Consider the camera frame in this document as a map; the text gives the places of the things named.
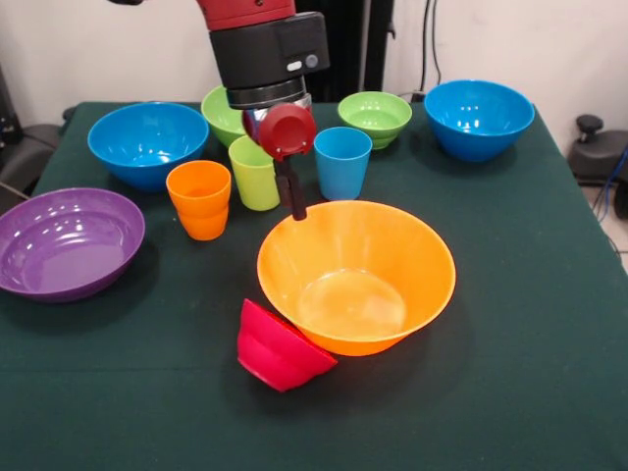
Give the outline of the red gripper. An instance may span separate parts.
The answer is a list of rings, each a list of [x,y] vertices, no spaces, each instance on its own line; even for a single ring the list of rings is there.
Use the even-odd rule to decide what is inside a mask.
[[[307,217],[307,205],[297,174],[290,174],[289,161],[284,160],[312,148],[317,127],[311,108],[309,101],[299,101],[242,112],[242,124],[248,136],[275,159],[275,180],[281,204],[291,206],[295,221]]]

